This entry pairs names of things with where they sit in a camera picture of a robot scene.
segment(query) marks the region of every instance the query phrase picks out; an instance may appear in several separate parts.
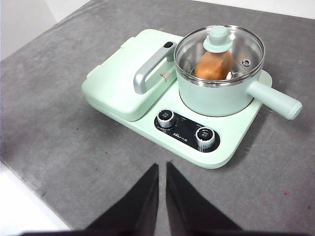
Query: black object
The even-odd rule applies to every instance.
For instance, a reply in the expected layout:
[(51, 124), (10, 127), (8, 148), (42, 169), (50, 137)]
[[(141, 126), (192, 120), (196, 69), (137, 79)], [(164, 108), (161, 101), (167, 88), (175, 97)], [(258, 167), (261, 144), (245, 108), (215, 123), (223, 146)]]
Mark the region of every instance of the black object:
[(158, 165), (153, 164), (127, 194), (85, 231), (23, 236), (153, 236), (158, 212)]
[(243, 231), (202, 197), (170, 162), (166, 173), (166, 205), (172, 236), (306, 236)]
[(172, 47), (172, 46), (173, 46), (173, 43), (172, 43), (172, 42), (167, 42), (167, 43), (164, 44), (164, 47), (165, 47), (165, 48), (170, 48), (170, 47)]
[(170, 128), (163, 128), (159, 125), (158, 119), (155, 118), (154, 120), (154, 126), (161, 132), (167, 134), (168, 136), (171, 136), (174, 139), (177, 139), (178, 141), (190, 146), (193, 149), (196, 149), (200, 152), (212, 152), (218, 148), (220, 145), (220, 136), (219, 134), (214, 130), (215, 133), (215, 142), (210, 148), (200, 148), (198, 146), (198, 143), (196, 141), (196, 131), (197, 129), (204, 127), (204, 125), (199, 124), (191, 119), (188, 119), (184, 116), (181, 116), (178, 113), (174, 112), (174, 115), (176, 117), (175, 125), (173, 125)]
[(203, 128), (198, 131), (197, 136), (201, 140), (208, 141), (212, 138), (212, 130), (209, 128)]
[(171, 110), (162, 110), (158, 114), (158, 117), (161, 120), (168, 120), (168, 119), (170, 119), (172, 117), (172, 111)]
[[(167, 163), (166, 205), (172, 236), (307, 236), (243, 231), (203, 198)], [(25, 233), (22, 236), (153, 236), (158, 211), (158, 165), (84, 231)]]

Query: pot lid knob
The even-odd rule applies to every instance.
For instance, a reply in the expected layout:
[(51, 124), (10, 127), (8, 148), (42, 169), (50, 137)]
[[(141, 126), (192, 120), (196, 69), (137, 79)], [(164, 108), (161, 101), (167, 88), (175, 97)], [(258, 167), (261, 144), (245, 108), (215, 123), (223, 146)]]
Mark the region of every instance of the pot lid knob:
[(223, 53), (229, 50), (232, 44), (233, 42), (226, 27), (214, 26), (210, 29), (209, 35), (203, 42), (203, 47), (211, 53)]

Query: mint green pot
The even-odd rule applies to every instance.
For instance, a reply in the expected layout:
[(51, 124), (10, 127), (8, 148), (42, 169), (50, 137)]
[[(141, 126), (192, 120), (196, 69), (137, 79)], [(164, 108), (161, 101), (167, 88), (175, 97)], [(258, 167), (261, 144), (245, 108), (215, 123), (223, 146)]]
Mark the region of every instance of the mint green pot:
[(204, 80), (194, 76), (194, 67), (206, 52), (203, 42), (213, 26), (198, 29), (185, 36), (174, 51), (179, 93), (191, 110), (206, 116), (223, 117), (246, 108), (256, 98), (286, 119), (295, 119), (302, 103), (258, 82), (265, 48), (251, 31), (225, 26), (233, 44), (231, 74), (224, 80)]

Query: glass lid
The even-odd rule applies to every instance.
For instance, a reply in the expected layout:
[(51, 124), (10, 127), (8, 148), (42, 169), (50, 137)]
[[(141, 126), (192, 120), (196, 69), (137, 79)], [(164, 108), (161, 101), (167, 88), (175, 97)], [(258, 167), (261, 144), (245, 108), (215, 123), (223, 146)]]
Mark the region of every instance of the glass lid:
[[(176, 69), (185, 79), (198, 85), (232, 83), (253, 76), (262, 68), (265, 48), (254, 33), (238, 26), (224, 25), (227, 30), (227, 43), (220, 47), (211, 47), (207, 40), (209, 40), (209, 32), (213, 27), (218, 26), (195, 30), (185, 36), (176, 47), (174, 52)], [(228, 49), (232, 54), (233, 64), (225, 78), (202, 79), (195, 75), (196, 65), (207, 52), (205, 48), (211, 52), (213, 50), (215, 53)]]

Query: gray table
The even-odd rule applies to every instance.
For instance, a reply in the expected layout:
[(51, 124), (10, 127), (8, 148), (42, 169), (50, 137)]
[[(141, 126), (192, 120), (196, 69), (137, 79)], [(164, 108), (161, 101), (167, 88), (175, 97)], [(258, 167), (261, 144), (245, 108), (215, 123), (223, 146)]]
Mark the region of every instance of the gray table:
[[(263, 107), (231, 161), (199, 168), (94, 110), (86, 74), (147, 28), (186, 35), (215, 24), (257, 33), (273, 87), (304, 108)], [(315, 234), (315, 21), (188, 0), (91, 1), (1, 63), (1, 159), (70, 227), (85, 228), (154, 163), (156, 235), (169, 235), (165, 163), (244, 229)]]

